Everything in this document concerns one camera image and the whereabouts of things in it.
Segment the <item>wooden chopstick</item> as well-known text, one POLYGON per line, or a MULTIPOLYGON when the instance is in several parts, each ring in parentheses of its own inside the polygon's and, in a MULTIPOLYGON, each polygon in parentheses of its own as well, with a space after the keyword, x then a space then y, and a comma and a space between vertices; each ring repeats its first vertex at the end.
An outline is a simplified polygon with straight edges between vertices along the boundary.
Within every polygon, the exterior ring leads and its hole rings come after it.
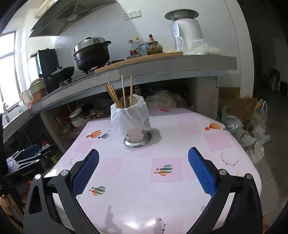
POLYGON ((110 81, 108 81, 108 87, 109 87, 109 90, 110 90, 111 98, 114 100, 114 103, 116 104, 117 108, 121 109, 122 107, 121 107, 119 99, 118 99, 118 97, 116 95, 116 91, 115 91, 114 87, 111 85, 110 81))
POLYGON ((107 92, 109 93, 110 97, 112 98, 112 100, 114 101, 114 103, 116 104, 116 101, 115 101, 115 99, 114 99, 113 91, 112 91, 112 89, 111 89, 111 86, 105 85, 105 88, 106 88, 107 92))
POLYGON ((120 102, 119 102, 118 96, 117 96, 117 94, 116 94, 116 91, 115 91, 113 85, 111 85, 111 89, 112 89, 112 91, 113 91, 113 96, 114 96, 114 99, 115 99, 115 101, 116 101, 116 105, 117 105, 118 108, 121 109, 122 106, 121 106, 121 104, 120 104, 120 102))
POLYGON ((130 77, 130 97, 129 97, 130 106, 132 106, 132 99, 133 99, 133 76, 130 77))
POLYGON ((125 84, 124 84, 123 75, 121 75, 121 86, 122 86, 123 98, 125 98, 125 84))

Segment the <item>white ceramic spoon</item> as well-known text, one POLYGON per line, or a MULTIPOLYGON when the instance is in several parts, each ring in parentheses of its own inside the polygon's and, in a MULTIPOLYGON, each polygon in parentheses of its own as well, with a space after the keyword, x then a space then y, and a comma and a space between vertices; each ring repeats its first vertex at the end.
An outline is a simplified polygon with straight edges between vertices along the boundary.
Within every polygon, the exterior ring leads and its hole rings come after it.
POLYGON ((133 106, 133 105, 137 104, 138 102, 139 102, 138 95, 137 94, 133 94, 130 97, 130 106, 133 106))

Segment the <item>stack of white bowls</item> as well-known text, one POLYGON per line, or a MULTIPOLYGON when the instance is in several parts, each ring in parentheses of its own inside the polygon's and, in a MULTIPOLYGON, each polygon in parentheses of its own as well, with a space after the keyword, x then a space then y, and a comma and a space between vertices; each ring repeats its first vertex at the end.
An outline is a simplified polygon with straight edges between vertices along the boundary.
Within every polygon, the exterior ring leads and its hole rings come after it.
POLYGON ((78 107, 73 111, 69 118, 71 120, 71 124, 76 128, 82 128, 84 124, 84 113, 82 107, 78 107))

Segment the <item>pink patterned tablecloth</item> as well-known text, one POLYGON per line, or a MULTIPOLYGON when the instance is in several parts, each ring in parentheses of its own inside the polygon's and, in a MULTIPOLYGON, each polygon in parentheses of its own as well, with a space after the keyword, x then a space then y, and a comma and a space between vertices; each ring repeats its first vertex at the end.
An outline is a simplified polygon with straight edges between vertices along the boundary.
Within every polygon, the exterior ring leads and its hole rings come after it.
POLYGON ((56 176, 92 149, 99 152, 99 164, 77 200, 101 233, 186 233, 210 200, 189 164, 192 147, 231 175, 252 174, 261 190, 258 171, 222 123, 183 108, 149 115, 147 145, 128 148, 109 118, 94 120, 48 173, 56 176))

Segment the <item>steel utensil holder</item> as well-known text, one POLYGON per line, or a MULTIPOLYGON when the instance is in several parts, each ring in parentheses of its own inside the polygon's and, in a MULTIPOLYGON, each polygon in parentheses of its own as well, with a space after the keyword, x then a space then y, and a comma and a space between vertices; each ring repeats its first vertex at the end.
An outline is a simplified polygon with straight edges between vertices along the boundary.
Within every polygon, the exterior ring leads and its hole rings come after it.
POLYGON ((147 145, 152 138, 149 131, 143 128, 135 128, 125 132, 124 144, 129 148, 140 148, 147 145))

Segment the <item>brown clay pot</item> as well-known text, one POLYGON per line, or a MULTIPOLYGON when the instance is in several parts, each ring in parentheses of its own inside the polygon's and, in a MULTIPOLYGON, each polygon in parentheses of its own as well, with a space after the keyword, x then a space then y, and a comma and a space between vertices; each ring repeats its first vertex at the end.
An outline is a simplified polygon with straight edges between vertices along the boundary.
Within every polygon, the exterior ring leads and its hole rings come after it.
POLYGON ((40 101, 47 95, 45 80, 43 78, 34 80, 28 89, 28 93, 34 103, 40 101))

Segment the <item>cardboard box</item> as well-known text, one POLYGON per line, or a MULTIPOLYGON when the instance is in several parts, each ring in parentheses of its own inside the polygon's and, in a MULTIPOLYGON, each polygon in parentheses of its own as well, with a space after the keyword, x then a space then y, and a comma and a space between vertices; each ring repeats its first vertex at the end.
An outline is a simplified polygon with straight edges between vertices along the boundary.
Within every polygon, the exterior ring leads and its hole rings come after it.
POLYGON ((255 110, 262 106, 257 98, 246 95, 240 98, 240 88, 220 87, 218 96, 218 114, 226 107, 226 113, 237 116, 248 129, 255 110))

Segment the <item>white plastic bag on holder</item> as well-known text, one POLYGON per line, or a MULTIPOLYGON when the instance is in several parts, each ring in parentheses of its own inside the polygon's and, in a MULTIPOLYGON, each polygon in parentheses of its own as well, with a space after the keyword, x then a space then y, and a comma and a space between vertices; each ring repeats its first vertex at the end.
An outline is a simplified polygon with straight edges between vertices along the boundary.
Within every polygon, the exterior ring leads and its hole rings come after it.
POLYGON ((128 132, 135 128, 149 130, 149 111, 142 96, 138 96, 139 102, 128 108, 117 108, 116 104, 110 106, 111 124, 120 133, 128 132))

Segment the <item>black wok with lid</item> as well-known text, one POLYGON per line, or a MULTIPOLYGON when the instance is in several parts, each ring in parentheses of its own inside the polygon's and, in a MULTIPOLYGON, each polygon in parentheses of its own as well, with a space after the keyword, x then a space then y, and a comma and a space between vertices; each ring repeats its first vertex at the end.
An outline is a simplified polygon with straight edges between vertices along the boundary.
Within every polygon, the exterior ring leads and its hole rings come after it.
POLYGON ((39 74, 39 78, 51 78, 54 82, 62 81, 72 78, 74 74, 75 68, 74 66, 61 68, 58 67, 58 70, 52 74, 39 74))

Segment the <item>large black cooking pot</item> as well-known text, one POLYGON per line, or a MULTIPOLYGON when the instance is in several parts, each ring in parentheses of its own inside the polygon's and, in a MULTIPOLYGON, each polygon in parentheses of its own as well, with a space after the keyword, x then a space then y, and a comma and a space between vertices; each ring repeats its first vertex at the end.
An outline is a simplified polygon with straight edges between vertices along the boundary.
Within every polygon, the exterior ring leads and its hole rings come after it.
POLYGON ((79 70, 86 75, 96 68, 102 68, 110 59, 108 46, 111 41, 102 37, 88 37, 74 48, 74 60, 79 70))

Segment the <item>wooden cutting board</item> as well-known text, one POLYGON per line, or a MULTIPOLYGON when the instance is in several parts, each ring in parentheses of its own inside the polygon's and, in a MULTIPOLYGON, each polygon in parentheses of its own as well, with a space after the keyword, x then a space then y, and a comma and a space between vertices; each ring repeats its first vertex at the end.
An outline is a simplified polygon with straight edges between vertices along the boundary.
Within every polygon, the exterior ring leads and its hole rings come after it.
POLYGON ((107 66, 104 66, 102 68, 94 70, 94 74, 104 72, 109 69, 116 69, 116 68, 121 68, 123 66, 129 66, 129 65, 134 65, 142 62, 147 62, 147 61, 154 61, 158 59, 166 59, 168 57, 174 57, 174 56, 183 56, 183 52, 167 52, 167 53, 160 53, 160 54, 154 54, 154 55, 147 55, 147 56, 142 56, 142 57, 137 57, 137 58, 131 58, 127 59, 121 62, 113 63, 107 66))

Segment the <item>sauce bottle red label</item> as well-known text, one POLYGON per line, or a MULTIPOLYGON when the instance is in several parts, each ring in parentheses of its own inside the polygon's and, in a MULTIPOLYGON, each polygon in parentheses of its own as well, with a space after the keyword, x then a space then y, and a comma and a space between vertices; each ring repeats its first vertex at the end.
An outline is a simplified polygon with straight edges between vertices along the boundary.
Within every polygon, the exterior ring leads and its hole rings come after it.
POLYGON ((135 46, 133 40, 130 39, 128 41, 128 43, 129 43, 129 53, 130 53, 130 55, 131 56, 136 55, 137 54, 137 49, 136 49, 136 46, 135 46))

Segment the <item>glass jar of pickles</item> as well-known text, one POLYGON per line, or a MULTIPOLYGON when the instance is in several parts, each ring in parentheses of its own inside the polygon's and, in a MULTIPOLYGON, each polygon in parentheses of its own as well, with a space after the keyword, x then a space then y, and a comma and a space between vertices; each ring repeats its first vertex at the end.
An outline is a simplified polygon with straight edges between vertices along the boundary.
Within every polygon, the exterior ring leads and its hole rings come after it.
POLYGON ((161 54, 163 53, 163 47, 157 41, 151 41, 147 44, 146 48, 147 55, 161 54))

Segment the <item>white electric kettle appliance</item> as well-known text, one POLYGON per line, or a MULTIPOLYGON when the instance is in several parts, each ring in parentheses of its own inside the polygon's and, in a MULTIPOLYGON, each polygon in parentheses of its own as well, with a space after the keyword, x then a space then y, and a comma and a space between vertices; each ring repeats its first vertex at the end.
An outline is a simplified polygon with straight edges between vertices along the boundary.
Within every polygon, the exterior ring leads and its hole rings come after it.
POLYGON ((171 33, 176 51, 186 52, 192 42, 203 39, 201 27, 197 21, 199 13, 191 9, 177 9, 165 14, 172 21, 171 33))

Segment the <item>sauce bottle yellow cap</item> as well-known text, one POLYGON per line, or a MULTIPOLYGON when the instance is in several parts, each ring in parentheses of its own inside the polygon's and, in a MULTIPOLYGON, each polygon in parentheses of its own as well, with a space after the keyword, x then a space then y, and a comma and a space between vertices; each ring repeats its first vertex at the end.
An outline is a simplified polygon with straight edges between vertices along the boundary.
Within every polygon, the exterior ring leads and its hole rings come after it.
POLYGON ((140 41, 139 41, 139 37, 135 37, 135 49, 137 54, 139 54, 139 47, 141 46, 140 41))

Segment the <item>range hood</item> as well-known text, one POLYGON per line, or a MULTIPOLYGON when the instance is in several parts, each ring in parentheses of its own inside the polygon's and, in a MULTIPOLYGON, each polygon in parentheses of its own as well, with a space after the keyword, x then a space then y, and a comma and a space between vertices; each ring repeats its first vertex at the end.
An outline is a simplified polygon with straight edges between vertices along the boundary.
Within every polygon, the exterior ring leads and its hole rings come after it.
POLYGON ((77 21, 89 14, 114 4, 116 1, 51 1, 36 18, 30 37, 59 36, 77 21))

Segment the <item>wall power socket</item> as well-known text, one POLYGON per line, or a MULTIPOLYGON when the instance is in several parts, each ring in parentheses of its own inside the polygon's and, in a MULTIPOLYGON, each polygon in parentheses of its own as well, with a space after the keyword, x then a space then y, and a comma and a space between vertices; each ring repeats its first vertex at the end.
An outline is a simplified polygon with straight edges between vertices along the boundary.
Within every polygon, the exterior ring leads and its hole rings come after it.
POLYGON ((141 17, 141 11, 140 10, 126 12, 123 16, 125 21, 129 20, 129 19, 138 18, 138 17, 141 17))

